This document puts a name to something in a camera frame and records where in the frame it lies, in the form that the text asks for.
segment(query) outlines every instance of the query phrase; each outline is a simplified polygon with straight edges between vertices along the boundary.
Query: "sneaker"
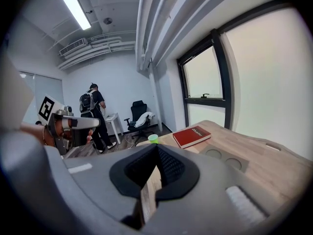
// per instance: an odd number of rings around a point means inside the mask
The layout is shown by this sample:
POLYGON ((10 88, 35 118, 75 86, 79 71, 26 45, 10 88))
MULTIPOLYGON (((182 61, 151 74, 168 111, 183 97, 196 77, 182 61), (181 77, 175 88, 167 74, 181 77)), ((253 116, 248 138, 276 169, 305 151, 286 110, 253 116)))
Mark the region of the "sneaker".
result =
POLYGON ((108 149, 110 150, 115 145, 116 145, 116 142, 113 142, 112 145, 108 146, 108 149))

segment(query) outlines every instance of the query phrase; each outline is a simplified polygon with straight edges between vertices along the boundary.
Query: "black office chair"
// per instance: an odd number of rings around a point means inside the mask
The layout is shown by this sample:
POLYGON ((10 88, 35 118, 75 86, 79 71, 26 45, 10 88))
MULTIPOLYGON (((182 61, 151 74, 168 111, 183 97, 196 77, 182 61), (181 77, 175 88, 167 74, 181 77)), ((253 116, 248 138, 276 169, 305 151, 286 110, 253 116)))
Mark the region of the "black office chair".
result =
POLYGON ((133 121, 129 123, 129 118, 124 119, 124 121, 127 121, 127 125, 128 125, 128 130, 129 131, 131 131, 131 132, 139 131, 138 134, 132 136, 132 139, 134 139, 134 137, 138 137, 136 139, 136 141, 135 141, 135 145, 136 145, 136 143, 138 142, 138 140, 141 137, 148 138, 146 136, 146 134, 148 134, 148 133, 154 134, 154 132, 153 131, 147 131, 147 132, 143 131, 143 130, 149 128, 149 126, 150 126, 150 119, 148 117, 146 119, 146 122, 143 125, 141 125, 141 126, 139 126, 137 128, 135 128, 135 126, 134 126, 136 121, 140 118, 140 116, 142 114, 144 114, 145 112, 147 112, 147 104, 144 104, 142 102, 142 100, 141 101, 136 101, 136 102, 133 103, 133 106, 131 107, 131 111, 132 111, 132 114, 133 114, 133 121))

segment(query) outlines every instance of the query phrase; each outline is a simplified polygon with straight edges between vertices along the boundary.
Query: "backpack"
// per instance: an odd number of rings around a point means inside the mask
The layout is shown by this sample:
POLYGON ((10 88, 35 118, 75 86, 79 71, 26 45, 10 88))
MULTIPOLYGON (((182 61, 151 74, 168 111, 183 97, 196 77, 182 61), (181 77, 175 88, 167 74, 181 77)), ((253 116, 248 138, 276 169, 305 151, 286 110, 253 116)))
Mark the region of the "backpack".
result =
POLYGON ((84 95, 82 95, 79 99, 80 102, 80 113, 88 113, 90 112, 92 114, 92 110, 95 107, 95 103, 93 101, 92 93, 95 92, 95 90, 92 90, 91 92, 87 92, 84 95))

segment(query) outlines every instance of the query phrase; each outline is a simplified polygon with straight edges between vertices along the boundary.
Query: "person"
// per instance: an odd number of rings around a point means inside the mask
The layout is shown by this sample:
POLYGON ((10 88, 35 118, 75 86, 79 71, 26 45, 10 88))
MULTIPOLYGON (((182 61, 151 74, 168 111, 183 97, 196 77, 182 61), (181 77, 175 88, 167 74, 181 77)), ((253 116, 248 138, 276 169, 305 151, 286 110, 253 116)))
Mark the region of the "person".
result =
POLYGON ((106 105, 105 105, 103 96, 98 91, 98 86, 96 84, 92 84, 89 88, 89 91, 87 91, 87 93, 90 93, 91 91, 94 91, 92 93, 92 98, 93 98, 93 101, 95 103, 95 107, 93 110, 91 110, 91 112, 93 114, 93 117, 100 119, 100 122, 101 122, 100 126, 95 129, 95 131, 92 135, 92 139, 96 145, 97 150, 99 150, 100 153, 103 153, 105 150, 105 147, 99 138, 99 134, 100 134, 102 140, 104 141, 104 143, 106 144, 108 149, 111 149, 113 146, 115 146, 116 142, 111 143, 109 135, 108 135, 106 123, 105 123, 104 118, 102 116, 102 113, 100 111, 100 106, 103 109, 105 109, 106 105))

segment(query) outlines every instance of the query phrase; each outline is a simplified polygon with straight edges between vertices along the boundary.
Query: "fluorescent light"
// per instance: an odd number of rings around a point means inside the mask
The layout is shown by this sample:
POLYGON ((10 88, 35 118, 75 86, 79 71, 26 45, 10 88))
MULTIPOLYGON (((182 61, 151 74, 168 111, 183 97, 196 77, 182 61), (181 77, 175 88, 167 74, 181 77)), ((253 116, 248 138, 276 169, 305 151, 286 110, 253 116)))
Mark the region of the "fluorescent light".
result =
POLYGON ((81 28, 88 29, 91 27, 82 7, 80 6, 78 0, 63 0, 71 13, 73 14, 74 18, 77 20, 81 28))

